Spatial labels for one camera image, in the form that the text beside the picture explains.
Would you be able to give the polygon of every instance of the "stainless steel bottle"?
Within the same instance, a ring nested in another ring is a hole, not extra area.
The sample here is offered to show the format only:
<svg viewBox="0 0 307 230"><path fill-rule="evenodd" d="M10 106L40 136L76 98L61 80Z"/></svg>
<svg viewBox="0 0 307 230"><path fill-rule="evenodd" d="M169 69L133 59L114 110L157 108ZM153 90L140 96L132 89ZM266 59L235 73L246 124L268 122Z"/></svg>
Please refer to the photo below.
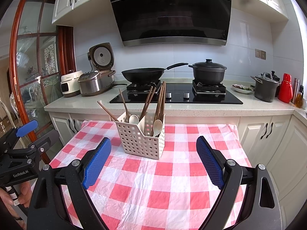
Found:
<svg viewBox="0 0 307 230"><path fill-rule="evenodd" d="M295 102L295 98L297 96L298 88L300 87L300 80L295 78L294 79L294 84L293 84L293 97L291 99L291 102Z"/></svg>

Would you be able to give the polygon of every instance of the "rice cooker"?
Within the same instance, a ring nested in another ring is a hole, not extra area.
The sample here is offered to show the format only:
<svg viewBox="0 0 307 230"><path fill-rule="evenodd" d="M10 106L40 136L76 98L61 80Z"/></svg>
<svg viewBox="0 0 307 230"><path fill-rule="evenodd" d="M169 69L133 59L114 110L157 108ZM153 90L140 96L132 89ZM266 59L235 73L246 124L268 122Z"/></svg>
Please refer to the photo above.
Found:
<svg viewBox="0 0 307 230"><path fill-rule="evenodd" d="M88 59L97 70L83 73L79 80L82 96L94 96L108 89L114 84L115 71L111 70L114 56L110 43L102 43L89 49Z"/></svg>
<svg viewBox="0 0 307 230"><path fill-rule="evenodd" d="M77 71L61 77L61 91L65 98L74 97L80 94L78 79L82 74L82 71Z"/></svg>

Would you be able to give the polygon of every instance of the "blue gripper pad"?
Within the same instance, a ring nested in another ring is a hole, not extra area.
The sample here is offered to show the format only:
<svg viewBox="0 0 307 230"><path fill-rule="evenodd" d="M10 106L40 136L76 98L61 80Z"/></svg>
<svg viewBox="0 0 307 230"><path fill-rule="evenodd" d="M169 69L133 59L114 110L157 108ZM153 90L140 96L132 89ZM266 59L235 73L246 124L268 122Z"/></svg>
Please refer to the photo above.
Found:
<svg viewBox="0 0 307 230"><path fill-rule="evenodd" d="M105 138L98 145L98 150L93 155L87 166L84 168L84 179L82 185L85 189L93 186L111 153L111 141Z"/></svg>
<svg viewBox="0 0 307 230"><path fill-rule="evenodd" d="M213 150L203 136L196 141L196 150L210 177L211 182L219 189L224 187L223 170L215 159Z"/></svg>
<svg viewBox="0 0 307 230"><path fill-rule="evenodd" d="M36 120L32 120L17 129L16 137L24 137L31 131L35 130L37 127L38 127L38 122Z"/></svg>

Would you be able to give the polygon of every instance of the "wok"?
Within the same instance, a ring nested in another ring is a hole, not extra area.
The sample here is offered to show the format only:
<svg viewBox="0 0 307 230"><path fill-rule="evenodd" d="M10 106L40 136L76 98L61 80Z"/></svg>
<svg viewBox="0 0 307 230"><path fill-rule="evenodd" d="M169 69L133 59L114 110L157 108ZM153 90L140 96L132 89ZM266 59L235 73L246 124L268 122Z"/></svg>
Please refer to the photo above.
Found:
<svg viewBox="0 0 307 230"><path fill-rule="evenodd" d="M126 71L122 71L123 76L126 80L130 81L131 83L135 84L148 84L151 82L158 81L165 70L172 69L174 67L181 67L184 65L188 65L188 63L178 63L171 65L167 68L137 68L137 69L130 69Z"/></svg>

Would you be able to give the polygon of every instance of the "spoon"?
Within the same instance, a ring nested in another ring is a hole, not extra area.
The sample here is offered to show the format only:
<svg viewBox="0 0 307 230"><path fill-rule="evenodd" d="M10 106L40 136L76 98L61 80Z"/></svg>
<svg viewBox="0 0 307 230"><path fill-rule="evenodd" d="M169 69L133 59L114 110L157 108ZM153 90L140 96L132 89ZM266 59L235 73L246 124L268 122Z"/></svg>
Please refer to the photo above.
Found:
<svg viewBox="0 0 307 230"><path fill-rule="evenodd" d="M163 124L162 124L161 120L157 119L157 120L154 121L154 123L153 123L153 131L154 131L153 136L154 137L158 136L161 133L162 127L163 127Z"/></svg>
<svg viewBox="0 0 307 230"><path fill-rule="evenodd" d="M136 116L136 115L131 115L131 116L129 117L129 123L138 124L138 123L139 123L139 118L138 118L138 116Z"/></svg>

